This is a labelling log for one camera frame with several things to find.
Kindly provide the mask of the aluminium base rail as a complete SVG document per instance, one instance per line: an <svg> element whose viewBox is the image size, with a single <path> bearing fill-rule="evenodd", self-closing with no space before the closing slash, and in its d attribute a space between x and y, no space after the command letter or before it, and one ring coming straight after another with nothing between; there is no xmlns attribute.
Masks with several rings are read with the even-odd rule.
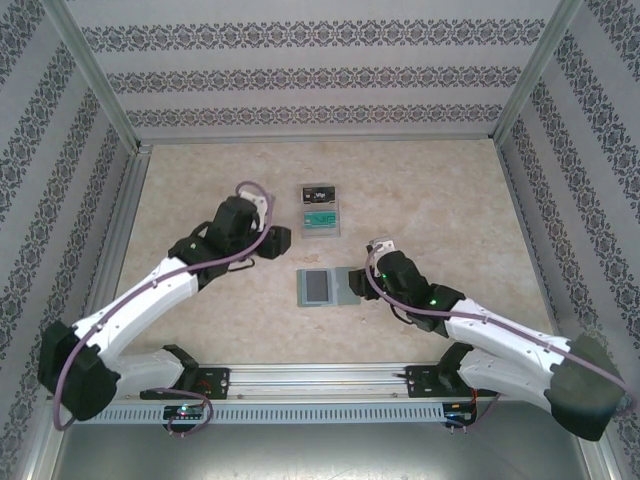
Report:
<svg viewBox="0 0 640 480"><path fill-rule="evenodd" d="M203 365L228 368L225 400L217 403L326 404L385 402L408 396L403 363ZM471 396L465 387L449 397Z"/></svg>

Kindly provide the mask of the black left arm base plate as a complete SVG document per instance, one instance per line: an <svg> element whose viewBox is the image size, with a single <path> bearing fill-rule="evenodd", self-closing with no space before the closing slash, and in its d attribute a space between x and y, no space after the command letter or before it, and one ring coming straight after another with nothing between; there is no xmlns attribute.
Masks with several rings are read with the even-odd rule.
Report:
<svg viewBox="0 0 640 480"><path fill-rule="evenodd" d="M228 368L199 367L184 372L172 386L173 390L181 390L181 393L145 390L140 393L140 398L142 400L195 400L193 394L198 394L209 400L225 400L229 389L229 377Z"/></svg>

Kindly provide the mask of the clear acrylic card stand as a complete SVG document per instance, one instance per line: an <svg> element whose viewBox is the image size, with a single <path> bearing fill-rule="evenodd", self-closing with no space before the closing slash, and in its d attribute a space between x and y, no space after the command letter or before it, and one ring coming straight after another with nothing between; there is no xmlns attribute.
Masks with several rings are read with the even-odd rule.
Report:
<svg viewBox="0 0 640 480"><path fill-rule="evenodd" d="M305 186L315 186L315 185L327 185L334 186L336 188L336 201L331 204L304 204L301 200L301 236L303 239L318 239L318 238L337 238L341 236L341 219L340 219L340 206L339 206L339 198L338 198L338 189L334 184L331 183L306 183L300 186L300 199L301 199L301 191ZM312 210L336 210L339 215L339 228L336 230L311 230L305 231L303 228L303 213L305 211Z"/></svg>

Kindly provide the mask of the clear plastic case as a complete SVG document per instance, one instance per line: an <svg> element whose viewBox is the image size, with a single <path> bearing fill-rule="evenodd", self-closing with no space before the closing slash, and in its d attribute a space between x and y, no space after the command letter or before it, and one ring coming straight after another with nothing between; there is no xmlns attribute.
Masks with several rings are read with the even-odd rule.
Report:
<svg viewBox="0 0 640 480"><path fill-rule="evenodd" d="M309 304L305 301L305 272L307 270L328 270L331 275L333 287L333 302L326 304ZM325 306L349 306L359 305L361 299L356 297L348 286L348 272L351 267L299 269L296 272L297 281L297 305L301 308L325 307Z"/></svg>

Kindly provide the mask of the aluminium frame post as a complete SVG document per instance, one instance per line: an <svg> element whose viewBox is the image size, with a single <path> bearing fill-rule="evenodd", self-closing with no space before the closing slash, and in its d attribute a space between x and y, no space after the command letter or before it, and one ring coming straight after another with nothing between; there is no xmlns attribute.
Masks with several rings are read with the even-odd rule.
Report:
<svg viewBox="0 0 640 480"><path fill-rule="evenodd" d="M76 23L66 0L39 0L57 33L89 87L93 90L110 123L116 129L127 151L150 157L152 145L142 141L136 133L125 109L121 106L108 78L90 48L81 28Z"/></svg>
<svg viewBox="0 0 640 480"><path fill-rule="evenodd" d="M524 104L582 3L583 0L559 0L490 135L497 147L502 146L506 141L513 124L524 108Z"/></svg>

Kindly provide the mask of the aluminium side rail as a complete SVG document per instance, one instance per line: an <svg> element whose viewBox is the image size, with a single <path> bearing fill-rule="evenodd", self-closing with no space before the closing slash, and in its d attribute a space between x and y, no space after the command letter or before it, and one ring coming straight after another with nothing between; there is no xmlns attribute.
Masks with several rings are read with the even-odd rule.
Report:
<svg viewBox="0 0 640 480"><path fill-rule="evenodd" d="M540 263L540 256L538 254L537 246L533 238L533 231L529 225L526 212L523 209L523 203L519 196L517 185L514 182L513 174L509 168L509 165L507 164L507 161L502 152L502 149L498 144L495 145L495 148L496 148L496 154L498 156L498 160L500 162L500 165L505 177L505 182L507 184L507 188L509 190L511 200L514 205L515 213L518 219L520 230L524 238L529 259L531 261L532 268L536 277L538 288L542 296L542 301L545 306L550 327L553 333L560 334L561 329L558 327L558 323L557 323L557 318L556 318L557 311L555 308L554 299L552 296L550 296L550 290L546 282L545 271L543 266Z"/></svg>
<svg viewBox="0 0 640 480"><path fill-rule="evenodd" d="M115 298L152 150L151 144L141 144L129 162L82 316L94 313Z"/></svg>

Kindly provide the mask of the aluminium frame crossbar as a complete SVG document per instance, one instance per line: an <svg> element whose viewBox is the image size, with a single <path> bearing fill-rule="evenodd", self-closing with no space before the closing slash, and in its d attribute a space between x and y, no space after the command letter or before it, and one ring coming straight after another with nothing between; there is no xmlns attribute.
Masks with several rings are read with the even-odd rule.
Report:
<svg viewBox="0 0 640 480"><path fill-rule="evenodd" d="M476 141L490 139L488 134L358 134L358 135L263 135L220 137L142 138L141 145L205 145L258 143L318 142L411 142L411 141Z"/></svg>

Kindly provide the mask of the small circuit board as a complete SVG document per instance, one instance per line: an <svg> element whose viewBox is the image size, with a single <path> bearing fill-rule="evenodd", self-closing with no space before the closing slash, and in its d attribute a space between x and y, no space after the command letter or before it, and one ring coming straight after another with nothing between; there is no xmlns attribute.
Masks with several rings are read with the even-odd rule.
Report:
<svg viewBox="0 0 640 480"><path fill-rule="evenodd" d="M468 405L452 405L451 409L446 409L444 416L451 424L460 424L464 426L472 425L478 415L478 409L476 406Z"/></svg>
<svg viewBox="0 0 640 480"><path fill-rule="evenodd" d="M163 419L165 421L187 421L198 422L205 417L204 406L202 404L182 404L165 406Z"/></svg>

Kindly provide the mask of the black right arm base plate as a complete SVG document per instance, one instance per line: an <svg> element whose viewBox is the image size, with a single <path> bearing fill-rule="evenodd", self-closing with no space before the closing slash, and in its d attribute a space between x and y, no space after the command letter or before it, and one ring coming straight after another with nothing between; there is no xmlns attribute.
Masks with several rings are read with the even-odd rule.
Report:
<svg viewBox="0 0 640 480"><path fill-rule="evenodd" d="M434 365L408 365L404 378L410 398L449 397L452 390L439 378L439 369Z"/></svg>

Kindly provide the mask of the brushed metal panel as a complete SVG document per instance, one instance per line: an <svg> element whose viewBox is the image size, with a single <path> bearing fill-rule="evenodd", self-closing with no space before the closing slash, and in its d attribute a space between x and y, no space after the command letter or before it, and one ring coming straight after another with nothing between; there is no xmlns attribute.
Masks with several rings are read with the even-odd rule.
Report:
<svg viewBox="0 0 640 480"><path fill-rule="evenodd" d="M80 426L52 480L609 480L579 444L540 424L222 425L185 439L154 426Z"/></svg>

